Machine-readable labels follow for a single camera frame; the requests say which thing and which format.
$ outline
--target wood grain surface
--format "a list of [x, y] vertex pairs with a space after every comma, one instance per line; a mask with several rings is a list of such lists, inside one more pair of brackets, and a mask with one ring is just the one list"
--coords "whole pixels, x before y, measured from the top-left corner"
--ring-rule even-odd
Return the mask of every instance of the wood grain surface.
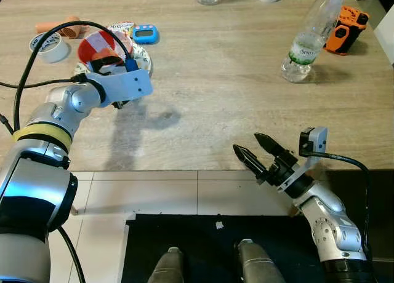
[[[297, 151], [300, 131], [308, 126], [329, 127], [329, 152], [372, 169], [394, 168], [393, 70], [370, 27], [348, 56], [323, 51], [307, 83], [280, 76], [282, 59], [313, 1], [222, 0], [202, 6], [195, 0], [2, 0], [0, 81], [18, 83], [37, 22], [71, 14], [103, 25], [152, 23], [161, 35], [157, 45], [145, 47], [153, 60], [153, 95], [120, 111], [93, 110], [74, 138], [71, 169], [243, 169], [233, 143], [270, 164], [253, 133], [269, 134]], [[355, 0], [345, 4], [357, 7]], [[29, 83], [72, 76], [81, 38], [66, 41], [68, 58], [51, 65], [37, 60]], [[52, 87], [24, 91], [21, 122]], [[14, 93], [0, 89], [0, 112], [10, 121]], [[12, 146], [2, 127], [0, 140], [1, 161]]]

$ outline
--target orange tool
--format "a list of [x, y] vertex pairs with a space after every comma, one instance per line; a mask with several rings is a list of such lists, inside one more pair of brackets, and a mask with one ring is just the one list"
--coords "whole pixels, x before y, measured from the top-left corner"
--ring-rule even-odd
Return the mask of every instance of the orange tool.
[[335, 54], [347, 55], [350, 46], [365, 30], [368, 19], [368, 14], [350, 6], [342, 6], [337, 26], [324, 45], [324, 49]]

